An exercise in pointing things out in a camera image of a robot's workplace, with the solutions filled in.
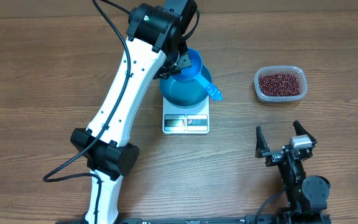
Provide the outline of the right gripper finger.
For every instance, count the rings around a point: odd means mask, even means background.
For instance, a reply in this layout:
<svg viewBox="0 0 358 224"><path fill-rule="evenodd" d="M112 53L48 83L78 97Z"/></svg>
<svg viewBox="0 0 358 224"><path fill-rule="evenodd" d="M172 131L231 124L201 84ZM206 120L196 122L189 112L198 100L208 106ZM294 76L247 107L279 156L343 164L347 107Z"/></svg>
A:
<svg viewBox="0 0 358 224"><path fill-rule="evenodd" d="M256 148L255 148L255 157L263 158L267 156L267 153L270 152L270 149L267 145L267 142L264 138L262 128L260 126L256 127Z"/></svg>
<svg viewBox="0 0 358 224"><path fill-rule="evenodd" d="M300 124L298 120L293 122L293 127L297 136L307 135L311 140L313 140L313 136Z"/></svg>

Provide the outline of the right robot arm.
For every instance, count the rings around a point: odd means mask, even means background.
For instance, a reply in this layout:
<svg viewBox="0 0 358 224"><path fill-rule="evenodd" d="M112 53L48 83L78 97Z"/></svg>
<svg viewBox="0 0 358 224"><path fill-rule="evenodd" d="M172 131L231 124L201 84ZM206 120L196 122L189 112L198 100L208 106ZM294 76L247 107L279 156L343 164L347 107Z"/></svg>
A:
<svg viewBox="0 0 358 224"><path fill-rule="evenodd" d="M331 223L327 209L331 184L320 175L307 176L302 162L313 156L317 140L300 124L293 122L296 135L279 151L271 151L264 138L262 128L256 127L255 157L265 159L267 167L277 166L283 189L271 196L258 209L252 223ZM261 216L262 211L272 200L285 194L288 206L278 208L269 218Z"/></svg>

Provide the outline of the blue plastic scoop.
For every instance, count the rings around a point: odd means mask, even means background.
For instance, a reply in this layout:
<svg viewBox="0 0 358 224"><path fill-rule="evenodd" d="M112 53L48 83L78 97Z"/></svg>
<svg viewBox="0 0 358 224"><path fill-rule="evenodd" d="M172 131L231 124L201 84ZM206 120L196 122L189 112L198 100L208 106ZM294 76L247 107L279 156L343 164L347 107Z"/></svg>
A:
<svg viewBox="0 0 358 224"><path fill-rule="evenodd" d="M204 68L203 59L197 50L188 49L188 56L191 62L191 66L184 68L178 75L173 78L179 84L184 84L187 91L187 95L192 98L196 96L204 100L206 97L210 97L213 101L222 101L223 94L213 84L213 82L202 75L202 69Z"/></svg>

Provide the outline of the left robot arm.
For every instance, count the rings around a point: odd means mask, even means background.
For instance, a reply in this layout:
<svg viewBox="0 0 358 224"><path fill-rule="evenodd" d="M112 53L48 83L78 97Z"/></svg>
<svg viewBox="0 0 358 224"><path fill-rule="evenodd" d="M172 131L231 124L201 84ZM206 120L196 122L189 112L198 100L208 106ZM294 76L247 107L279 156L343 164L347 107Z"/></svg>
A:
<svg viewBox="0 0 358 224"><path fill-rule="evenodd" d="M89 209L80 223L115 223L123 177L133 168L139 148L129 143L132 124L154 79L167 79L189 67L187 28L199 11L194 1L140 4L129 12L124 54L114 81L86 128L70 141L87 159L92 180Z"/></svg>

